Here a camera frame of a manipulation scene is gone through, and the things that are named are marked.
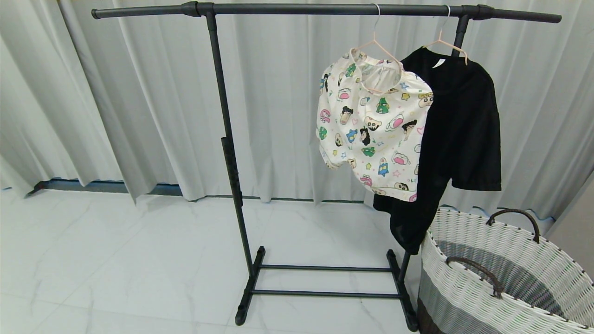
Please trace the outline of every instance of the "black t-shirt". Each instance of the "black t-shirt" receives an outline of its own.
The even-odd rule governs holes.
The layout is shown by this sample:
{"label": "black t-shirt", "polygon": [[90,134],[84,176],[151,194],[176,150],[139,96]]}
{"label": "black t-shirt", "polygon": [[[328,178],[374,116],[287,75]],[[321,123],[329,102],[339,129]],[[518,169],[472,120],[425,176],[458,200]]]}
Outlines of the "black t-shirt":
{"label": "black t-shirt", "polygon": [[[436,66],[440,59],[445,61]],[[374,208],[391,214],[390,229],[411,254],[437,212],[448,181],[465,190],[501,190],[501,143],[495,87],[479,64],[420,48],[406,57],[406,71],[433,90],[421,141],[417,199],[375,195]]]}

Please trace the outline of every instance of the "clothes rack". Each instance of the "clothes rack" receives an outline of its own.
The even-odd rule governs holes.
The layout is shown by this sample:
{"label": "clothes rack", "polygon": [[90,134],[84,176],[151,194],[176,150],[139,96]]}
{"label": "clothes rack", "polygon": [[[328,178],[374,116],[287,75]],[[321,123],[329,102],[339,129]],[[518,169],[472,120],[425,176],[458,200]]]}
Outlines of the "clothes rack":
{"label": "clothes rack", "polygon": [[[448,16],[448,8],[442,5],[379,5],[381,15],[409,15],[409,16]],[[487,20],[490,18],[505,18],[510,20],[537,21],[545,23],[558,23],[561,21],[560,15],[545,14],[538,12],[499,10],[486,5],[462,5],[450,6],[449,16],[458,17],[456,28],[456,38],[454,45],[462,47],[462,41],[466,33],[466,28],[470,20]],[[416,331],[418,321],[416,313],[410,302],[410,296],[407,293],[404,279],[406,269],[410,260],[410,254],[407,252],[403,256],[402,266],[396,261],[396,255],[393,250],[388,250],[386,256],[388,260],[387,268],[373,267],[334,267],[334,266],[289,266],[282,264],[264,264],[264,255],[266,250],[260,246],[252,261],[249,250],[249,241],[245,229],[244,214],[242,211],[242,194],[239,185],[239,174],[235,157],[235,147],[233,145],[233,133],[231,129],[231,120],[229,116],[229,105],[227,103],[227,92],[225,88],[225,79],[223,78],[223,65],[219,49],[219,38],[217,35],[216,15],[220,14],[283,14],[283,15],[377,15],[378,8],[374,4],[215,4],[212,2],[186,2],[181,5],[152,6],[152,7],[133,7],[133,8],[114,8],[91,11],[95,19],[108,17],[129,17],[145,15],[173,15],[183,14],[192,17],[206,17],[208,32],[210,34],[210,44],[214,58],[214,69],[219,89],[221,110],[223,113],[223,123],[225,125],[225,137],[221,138],[223,153],[225,155],[225,164],[233,194],[233,203],[239,223],[239,233],[244,247],[245,261],[248,267],[248,282],[244,289],[244,294],[239,303],[235,323],[239,326],[245,323],[249,304],[253,295],[295,295],[295,296],[317,296],[317,297],[355,297],[355,298],[392,298],[399,299],[405,314],[406,324],[411,331]],[[459,56],[459,52],[454,50],[453,56]],[[288,291],[288,290],[262,290],[256,288],[258,274],[263,269],[276,270],[333,270],[345,272],[384,272],[391,273],[396,284],[397,294],[370,294],[355,292],[328,292],[328,291]]]}

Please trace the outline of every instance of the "woven basket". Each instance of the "woven basket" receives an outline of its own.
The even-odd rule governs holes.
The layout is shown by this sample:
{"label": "woven basket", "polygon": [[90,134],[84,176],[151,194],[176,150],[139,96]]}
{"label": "woven basket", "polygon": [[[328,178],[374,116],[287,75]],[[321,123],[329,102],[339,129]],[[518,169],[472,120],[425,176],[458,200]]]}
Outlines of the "woven basket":
{"label": "woven basket", "polygon": [[[506,212],[524,214],[535,233],[494,222]],[[524,211],[506,209],[487,219],[440,209],[421,254],[423,334],[594,334],[591,278],[540,237]]]}

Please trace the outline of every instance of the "white marble floor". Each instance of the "white marble floor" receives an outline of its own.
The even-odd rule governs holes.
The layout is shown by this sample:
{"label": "white marble floor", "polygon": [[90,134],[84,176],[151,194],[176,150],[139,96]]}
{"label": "white marble floor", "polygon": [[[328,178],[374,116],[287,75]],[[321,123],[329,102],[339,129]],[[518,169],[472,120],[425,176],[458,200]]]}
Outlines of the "white marble floor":
{"label": "white marble floor", "polygon": [[[403,251],[388,216],[363,204],[244,201],[252,256],[265,263],[387,265]],[[397,300],[256,296],[233,203],[206,198],[41,191],[0,194],[0,333],[409,333]],[[418,289],[420,259],[407,285]],[[260,273],[262,289],[396,293],[385,273]]]}

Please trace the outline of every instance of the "clothing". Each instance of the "clothing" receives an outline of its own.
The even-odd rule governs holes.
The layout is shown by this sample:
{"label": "clothing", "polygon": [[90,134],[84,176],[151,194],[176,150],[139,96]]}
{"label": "clothing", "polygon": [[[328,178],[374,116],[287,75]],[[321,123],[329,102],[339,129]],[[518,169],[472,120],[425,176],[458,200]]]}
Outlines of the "clothing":
{"label": "clothing", "polygon": [[417,254],[450,179],[459,189],[501,190],[499,114],[493,81],[479,64],[468,60],[465,65],[464,58],[427,48],[414,51],[402,64],[434,94],[422,138],[417,200],[407,203],[376,194],[374,208],[391,214],[392,234],[406,251]]}
{"label": "clothing", "polygon": [[324,71],[320,84],[316,134],[326,165],[347,162],[365,188],[415,201],[432,101],[429,85],[401,63],[351,49]]}

